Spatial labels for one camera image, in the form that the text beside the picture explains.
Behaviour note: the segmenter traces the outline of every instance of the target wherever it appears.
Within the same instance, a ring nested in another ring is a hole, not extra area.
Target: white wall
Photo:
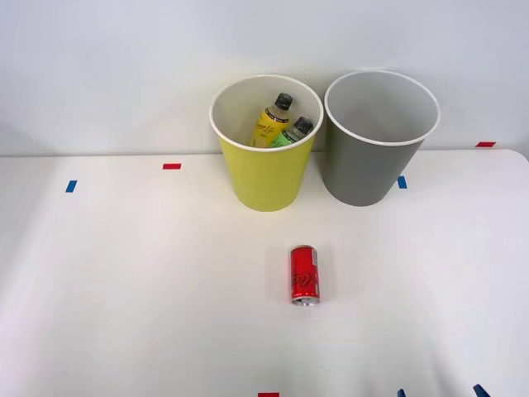
[[[440,99],[429,147],[529,155],[524,0],[3,0],[0,155],[217,151],[222,86],[273,72],[323,94],[360,67]]]

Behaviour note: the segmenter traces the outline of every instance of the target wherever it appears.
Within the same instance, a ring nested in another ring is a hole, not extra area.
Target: red tape marker
[[[182,168],[182,165],[180,163],[165,163],[164,164],[164,170],[179,170]]]
[[[496,142],[479,142],[476,147],[493,147],[496,145]]]

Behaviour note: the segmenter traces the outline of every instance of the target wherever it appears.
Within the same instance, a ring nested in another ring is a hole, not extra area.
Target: blue tape marker
[[[485,391],[481,385],[474,386],[474,391],[478,397],[490,397],[490,395]]]
[[[398,177],[397,182],[400,189],[407,189],[406,178],[402,175]]]
[[[73,193],[76,184],[77,180],[70,180],[70,182],[68,183],[68,187],[66,188],[66,193]]]

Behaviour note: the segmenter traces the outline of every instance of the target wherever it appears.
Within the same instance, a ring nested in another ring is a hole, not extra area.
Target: black bottle cap
[[[278,98],[275,100],[275,106],[282,110],[288,110],[290,105],[292,105],[292,97],[287,93],[281,93]]]
[[[314,127],[311,123],[311,121],[305,117],[300,117],[295,123],[294,126],[300,131],[301,133],[307,135],[311,130],[312,127]]]

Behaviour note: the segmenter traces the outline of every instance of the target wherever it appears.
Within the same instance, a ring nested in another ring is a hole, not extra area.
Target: soda can
[[[317,253],[312,246],[296,246],[290,251],[292,303],[313,306],[320,303]]]

